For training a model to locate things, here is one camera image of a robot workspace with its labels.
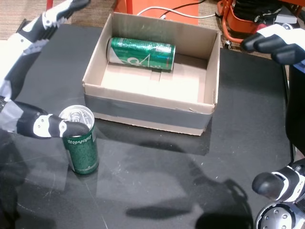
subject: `green can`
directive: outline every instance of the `green can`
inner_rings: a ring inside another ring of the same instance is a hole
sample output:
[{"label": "green can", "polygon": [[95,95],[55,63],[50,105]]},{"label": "green can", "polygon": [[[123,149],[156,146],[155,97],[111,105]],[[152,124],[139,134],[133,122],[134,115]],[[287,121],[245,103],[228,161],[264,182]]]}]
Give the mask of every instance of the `green can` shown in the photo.
[{"label": "green can", "polygon": [[172,70],[175,51],[176,46],[171,44],[113,37],[108,42],[107,59],[111,63]]},{"label": "green can", "polygon": [[86,135],[65,137],[62,140],[72,170],[78,174],[93,172],[97,168],[99,160],[92,111],[82,105],[73,105],[64,109],[59,117],[70,122],[81,122],[89,127],[90,132]]}]

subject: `orange machine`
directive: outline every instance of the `orange machine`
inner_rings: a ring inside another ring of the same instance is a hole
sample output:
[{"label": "orange machine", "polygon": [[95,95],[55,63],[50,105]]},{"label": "orange machine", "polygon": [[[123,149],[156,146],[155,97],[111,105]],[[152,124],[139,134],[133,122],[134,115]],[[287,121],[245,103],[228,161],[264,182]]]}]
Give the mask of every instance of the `orange machine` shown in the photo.
[{"label": "orange machine", "polygon": [[[293,12],[295,15],[298,15],[301,10],[302,6],[305,6],[304,0],[283,0],[284,2],[288,2],[291,4],[295,4],[292,7]],[[217,10],[218,14],[223,16],[222,25],[224,36],[226,37],[227,41],[225,46],[229,47],[231,42],[241,43],[243,39],[234,38],[229,34],[228,27],[236,32],[243,32],[243,33],[255,33],[259,27],[259,24],[254,23],[252,21],[246,21],[237,18],[233,13],[232,7],[233,0],[221,0],[217,3]]]}]

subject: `can pull tab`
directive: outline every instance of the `can pull tab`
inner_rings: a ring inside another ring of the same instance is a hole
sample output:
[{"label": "can pull tab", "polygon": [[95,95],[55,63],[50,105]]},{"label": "can pull tab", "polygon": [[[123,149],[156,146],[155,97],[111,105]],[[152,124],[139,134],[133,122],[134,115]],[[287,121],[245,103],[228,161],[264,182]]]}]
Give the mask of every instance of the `can pull tab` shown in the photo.
[{"label": "can pull tab", "polygon": [[84,112],[81,111],[73,111],[69,115],[69,121],[74,123],[84,123],[89,128],[91,128],[91,123],[89,121],[88,116],[84,114]]},{"label": "can pull tab", "polygon": [[85,121],[85,118],[81,112],[70,113],[70,121],[75,123],[81,123],[81,118]]}]

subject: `black tape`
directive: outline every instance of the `black tape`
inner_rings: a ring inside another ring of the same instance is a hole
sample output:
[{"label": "black tape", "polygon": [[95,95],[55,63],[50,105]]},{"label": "black tape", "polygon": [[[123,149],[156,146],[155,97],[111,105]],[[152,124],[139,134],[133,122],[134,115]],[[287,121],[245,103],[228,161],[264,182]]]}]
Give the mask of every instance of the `black tape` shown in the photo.
[{"label": "black tape", "polygon": [[95,113],[193,129],[206,127],[212,116],[90,95],[85,95],[85,102],[86,106]]}]

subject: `can lid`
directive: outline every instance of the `can lid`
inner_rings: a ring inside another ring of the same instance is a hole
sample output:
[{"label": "can lid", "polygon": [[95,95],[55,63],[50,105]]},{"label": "can lid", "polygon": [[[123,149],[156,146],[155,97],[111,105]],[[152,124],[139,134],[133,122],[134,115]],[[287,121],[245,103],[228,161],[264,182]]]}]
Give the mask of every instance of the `can lid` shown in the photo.
[{"label": "can lid", "polygon": [[94,125],[93,113],[87,107],[81,105],[67,107],[59,117],[69,122],[84,123],[89,129]]}]

